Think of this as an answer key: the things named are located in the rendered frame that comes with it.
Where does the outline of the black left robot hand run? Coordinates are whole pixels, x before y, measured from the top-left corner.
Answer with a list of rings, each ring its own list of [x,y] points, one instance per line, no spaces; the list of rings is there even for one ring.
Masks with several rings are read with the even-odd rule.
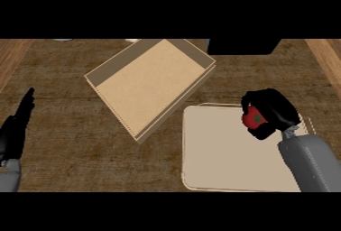
[[[16,110],[0,126],[0,162],[19,159],[25,142],[25,129],[34,110],[34,88],[30,88]]]

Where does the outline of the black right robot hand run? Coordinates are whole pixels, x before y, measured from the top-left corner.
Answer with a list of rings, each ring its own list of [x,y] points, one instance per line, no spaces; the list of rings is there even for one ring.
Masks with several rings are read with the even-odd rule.
[[[275,88],[248,91],[241,98],[242,112],[248,114],[248,106],[254,106],[266,122],[256,129],[248,129],[251,135],[264,140],[278,130],[285,132],[301,123],[295,107]]]

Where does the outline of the beige tray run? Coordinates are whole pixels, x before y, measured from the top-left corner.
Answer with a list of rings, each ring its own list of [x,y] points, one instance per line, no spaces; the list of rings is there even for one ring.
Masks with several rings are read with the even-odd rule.
[[[192,190],[300,190],[282,160],[281,132],[257,140],[236,104],[189,106],[183,116],[183,184]]]

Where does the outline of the cardboard box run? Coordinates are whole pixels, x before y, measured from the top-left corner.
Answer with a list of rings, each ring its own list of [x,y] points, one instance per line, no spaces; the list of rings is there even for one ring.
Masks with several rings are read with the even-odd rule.
[[[140,39],[86,80],[140,143],[189,99],[216,60],[186,39]]]

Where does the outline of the black appliance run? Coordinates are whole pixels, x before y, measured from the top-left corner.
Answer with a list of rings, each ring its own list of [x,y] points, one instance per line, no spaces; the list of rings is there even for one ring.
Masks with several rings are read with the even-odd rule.
[[[267,55],[276,49],[279,39],[210,39],[210,55]]]

